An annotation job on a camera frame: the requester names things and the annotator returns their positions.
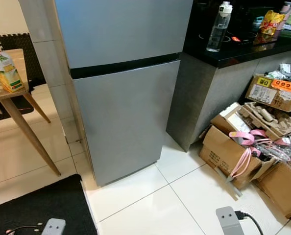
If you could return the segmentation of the grey two-door fridge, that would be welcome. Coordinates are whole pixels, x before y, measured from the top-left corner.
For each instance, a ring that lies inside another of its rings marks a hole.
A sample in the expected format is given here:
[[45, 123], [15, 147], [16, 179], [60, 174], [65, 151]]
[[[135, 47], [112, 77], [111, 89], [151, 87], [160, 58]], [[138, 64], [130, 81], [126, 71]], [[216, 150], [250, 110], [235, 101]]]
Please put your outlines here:
[[55, 0], [97, 185], [163, 148], [192, 0]]

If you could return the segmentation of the grey fridge freezer door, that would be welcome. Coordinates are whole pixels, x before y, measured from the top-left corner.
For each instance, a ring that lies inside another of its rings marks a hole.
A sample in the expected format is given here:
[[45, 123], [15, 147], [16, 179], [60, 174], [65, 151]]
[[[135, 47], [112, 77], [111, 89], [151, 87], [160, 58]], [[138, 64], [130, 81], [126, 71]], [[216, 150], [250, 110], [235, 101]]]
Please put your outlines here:
[[179, 53], [192, 0], [55, 0], [71, 69]]

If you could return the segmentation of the green yellow juice carton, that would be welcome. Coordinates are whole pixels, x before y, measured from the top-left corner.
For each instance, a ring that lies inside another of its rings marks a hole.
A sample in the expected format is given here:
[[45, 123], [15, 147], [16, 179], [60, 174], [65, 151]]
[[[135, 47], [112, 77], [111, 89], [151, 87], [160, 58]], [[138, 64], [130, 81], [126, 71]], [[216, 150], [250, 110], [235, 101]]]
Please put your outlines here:
[[13, 58], [0, 49], [0, 84], [8, 92], [23, 89], [23, 82], [18, 74]]

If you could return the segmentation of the light wooden dining table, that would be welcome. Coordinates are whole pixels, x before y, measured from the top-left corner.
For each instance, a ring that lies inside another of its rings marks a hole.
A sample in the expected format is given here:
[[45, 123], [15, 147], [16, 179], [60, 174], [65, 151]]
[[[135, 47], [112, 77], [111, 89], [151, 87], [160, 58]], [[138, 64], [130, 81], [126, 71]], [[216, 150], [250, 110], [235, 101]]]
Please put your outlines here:
[[29, 92], [29, 85], [27, 82], [27, 76], [26, 76], [26, 65], [25, 65], [25, 59], [24, 59], [24, 52], [22, 49], [11, 49], [6, 50], [6, 53], [9, 53], [13, 58], [13, 63], [16, 66], [21, 78], [22, 78], [22, 85], [23, 88], [17, 92], [8, 92], [2, 88], [0, 85], [0, 103], [2, 103], [2, 106], [6, 110], [6, 112], [11, 116], [11, 118], [14, 120], [16, 125], [22, 130], [24, 136], [30, 141], [30, 143], [33, 145], [33, 147], [37, 150], [37, 152], [41, 155], [43, 158], [43, 161], [47, 163], [47, 165], [53, 170], [53, 172], [60, 176], [61, 173], [58, 170], [57, 166], [52, 161], [51, 157], [49, 156], [49, 153], [45, 150], [42, 143], [38, 139], [38, 137], [35, 135], [33, 130], [31, 129], [29, 123], [27, 123], [26, 119], [22, 116], [22, 113], [20, 110], [16, 107], [16, 105], [13, 102], [13, 97], [18, 96], [24, 96], [28, 103], [33, 105], [33, 108], [42, 116], [47, 123], [51, 123], [48, 116], [43, 112], [42, 108]]

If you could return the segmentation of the black foam mat panel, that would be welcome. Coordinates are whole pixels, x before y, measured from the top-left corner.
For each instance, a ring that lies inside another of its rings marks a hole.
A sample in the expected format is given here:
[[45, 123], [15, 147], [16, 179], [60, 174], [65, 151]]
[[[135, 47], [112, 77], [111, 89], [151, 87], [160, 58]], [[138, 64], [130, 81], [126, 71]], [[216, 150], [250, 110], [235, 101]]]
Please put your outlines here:
[[4, 50], [19, 48], [23, 50], [27, 81], [31, 87], [46, 83], [29, 33], [0, 34], [0, 45]]

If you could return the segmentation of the black floor mat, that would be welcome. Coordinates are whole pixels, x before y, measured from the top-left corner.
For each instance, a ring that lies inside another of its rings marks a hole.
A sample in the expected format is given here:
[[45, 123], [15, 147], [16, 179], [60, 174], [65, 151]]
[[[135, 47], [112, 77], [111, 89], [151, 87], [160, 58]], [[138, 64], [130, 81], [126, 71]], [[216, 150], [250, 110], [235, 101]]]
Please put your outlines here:
[[66, 221], [63, 235], [97, 235], [80, 175], [0, 204], [0, 235], [11, 229], [15, 235], [41, 235], [50, 218]]

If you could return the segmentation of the black top kitchen counter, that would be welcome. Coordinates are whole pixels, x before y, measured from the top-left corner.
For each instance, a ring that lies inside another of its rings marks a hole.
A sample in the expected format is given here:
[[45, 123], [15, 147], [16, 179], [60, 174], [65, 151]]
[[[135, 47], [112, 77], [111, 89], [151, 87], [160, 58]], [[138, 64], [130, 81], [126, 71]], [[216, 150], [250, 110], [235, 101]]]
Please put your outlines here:
[[[233, 5], [221, 49], [206, 49], [218, 7]], [[253, 74], [291, 65], [291, 37], [264, 35], [258, 18], [291, 0], [193, 0], [167, 132], [188, 150], [219, 112], [241, 100]]]

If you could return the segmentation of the large printed cardboard box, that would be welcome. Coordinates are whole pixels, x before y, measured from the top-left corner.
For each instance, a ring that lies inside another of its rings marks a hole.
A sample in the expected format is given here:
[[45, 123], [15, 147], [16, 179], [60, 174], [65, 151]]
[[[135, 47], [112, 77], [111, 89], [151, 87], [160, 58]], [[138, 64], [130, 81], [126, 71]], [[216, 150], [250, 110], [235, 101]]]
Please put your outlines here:
[[[237, 166], [246, 147], [236, 143], [215, 126], [211, 125], [205, 132], [199, 156], [213, 169], [219, 169], [227, 178]], [[244, 189], [251, 181], [258, 179], [275, 165], [276, 160], [262, 161], [251, 156], [248, 163], [242, 162], [231, 181], [237, 189]]]

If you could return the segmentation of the open cardboard box white insert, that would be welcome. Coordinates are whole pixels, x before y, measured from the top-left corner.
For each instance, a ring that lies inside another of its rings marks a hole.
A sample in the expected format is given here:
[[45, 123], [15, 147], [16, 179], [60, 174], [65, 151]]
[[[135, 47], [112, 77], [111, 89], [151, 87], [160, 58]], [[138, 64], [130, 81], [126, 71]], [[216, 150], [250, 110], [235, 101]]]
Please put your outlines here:
[[221, 111], [214, 119], [212, 119], [211, 124], [219, 128], [225, 134], [233, 131], [249, 132], [250, 130], [255, 130], [259, 128], [252, 128], [250, 125], [244, 121], [242, 116], [238, 113], [238, 110], [242, 105], [239, 103], [233, 103], [230, 107]]

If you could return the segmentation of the clear sport water bottle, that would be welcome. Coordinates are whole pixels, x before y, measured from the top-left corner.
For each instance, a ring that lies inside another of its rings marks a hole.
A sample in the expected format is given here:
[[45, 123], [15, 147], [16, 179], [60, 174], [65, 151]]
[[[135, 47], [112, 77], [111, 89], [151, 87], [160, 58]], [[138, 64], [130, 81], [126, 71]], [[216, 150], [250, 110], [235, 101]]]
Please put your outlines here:
[[218, 14], [211, 29], [206, 51], [218, 52], [221, 49], [226, 30], [230, 24], [233, 5], [229, 1], [222, 2], [218, 7]]

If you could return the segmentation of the pink plastic hanger bundle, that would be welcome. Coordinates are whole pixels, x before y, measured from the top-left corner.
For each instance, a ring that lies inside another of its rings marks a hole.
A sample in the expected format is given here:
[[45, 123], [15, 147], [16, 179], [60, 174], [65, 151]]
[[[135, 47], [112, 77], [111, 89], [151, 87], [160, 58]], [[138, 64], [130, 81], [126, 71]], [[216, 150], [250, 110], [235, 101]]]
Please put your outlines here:
[[291, 162], [291, 150], [289, 149], [291, 141], [287, 138], [272, 141], [267, 138], [265, 131], [260, 129], [250, 130], [249, 132], [230, 132], [229, 137], [243, 146], [244, 152], [235, 168], [228, 175], [226, 179], [228, 182], [245, 173], [251, 159], [253, 157], [258, 158], [262, 154], [266, 155], [269, 159], [276, 158], [281, 162]]

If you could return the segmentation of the cardboard box yellow label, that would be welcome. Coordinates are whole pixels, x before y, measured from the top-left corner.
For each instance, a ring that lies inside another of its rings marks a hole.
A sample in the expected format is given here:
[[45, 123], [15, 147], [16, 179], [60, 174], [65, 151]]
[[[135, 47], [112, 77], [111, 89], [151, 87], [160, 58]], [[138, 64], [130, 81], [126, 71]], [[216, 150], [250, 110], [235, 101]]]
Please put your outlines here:
[[291, 81], [273, 80], [262, 74], [254, 74], [246, 98], [291, 112]]

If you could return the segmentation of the brown pulp packaging tray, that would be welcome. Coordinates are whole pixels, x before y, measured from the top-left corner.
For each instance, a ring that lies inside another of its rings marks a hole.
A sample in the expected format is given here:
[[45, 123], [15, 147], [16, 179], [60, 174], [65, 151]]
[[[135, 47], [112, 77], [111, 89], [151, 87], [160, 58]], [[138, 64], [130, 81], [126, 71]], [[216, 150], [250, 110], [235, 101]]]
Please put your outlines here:
[[264, 130], [273, 141], [291, 135], [291, 117], [282, 110], [252, 101], [243, 104], [238, 113], [248, 125]]

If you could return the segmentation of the yellow red snack bag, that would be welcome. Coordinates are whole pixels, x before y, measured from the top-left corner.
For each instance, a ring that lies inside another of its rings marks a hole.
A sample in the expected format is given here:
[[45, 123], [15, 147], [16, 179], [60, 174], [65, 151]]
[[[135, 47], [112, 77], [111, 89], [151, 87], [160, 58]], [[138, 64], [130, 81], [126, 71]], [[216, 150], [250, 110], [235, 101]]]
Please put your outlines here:
[[261, 34], [273, 35], [278, 30], [278, 25], [284, 20], [285, 14], [276, 13], [273, 10], [269, 10], [259, 27]]

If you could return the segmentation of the grey black clutter pile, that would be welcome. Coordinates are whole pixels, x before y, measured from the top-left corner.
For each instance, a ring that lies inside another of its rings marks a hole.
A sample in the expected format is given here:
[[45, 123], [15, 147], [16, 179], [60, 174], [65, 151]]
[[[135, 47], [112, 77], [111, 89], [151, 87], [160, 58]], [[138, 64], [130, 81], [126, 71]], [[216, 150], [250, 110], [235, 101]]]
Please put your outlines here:
[[273, 80], [291, 81], [291, 65], [282, 63], [277, 70], [265, 72], [265, 76]]

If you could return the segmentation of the plain brown cardboard box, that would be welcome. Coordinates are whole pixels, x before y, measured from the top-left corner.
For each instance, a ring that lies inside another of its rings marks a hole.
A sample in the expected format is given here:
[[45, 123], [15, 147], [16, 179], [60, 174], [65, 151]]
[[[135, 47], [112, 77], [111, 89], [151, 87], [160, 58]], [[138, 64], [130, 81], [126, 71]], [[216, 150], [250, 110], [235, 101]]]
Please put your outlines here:
[[257, 185], [284, 217], [291, 219], [291, 166], [286, 163], [275, 164], [258, 178]]

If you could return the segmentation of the pink drink bottle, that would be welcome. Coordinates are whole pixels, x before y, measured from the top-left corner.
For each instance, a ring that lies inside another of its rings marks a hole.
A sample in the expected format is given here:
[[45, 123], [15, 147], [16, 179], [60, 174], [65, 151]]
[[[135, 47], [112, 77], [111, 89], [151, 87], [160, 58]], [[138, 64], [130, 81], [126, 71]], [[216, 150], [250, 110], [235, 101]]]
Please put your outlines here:
[[291, 1], [284, 2], [284, 6], [280, 9], [280, 14], [283, 16], [280, 24], [285, 24], [291, 15]]

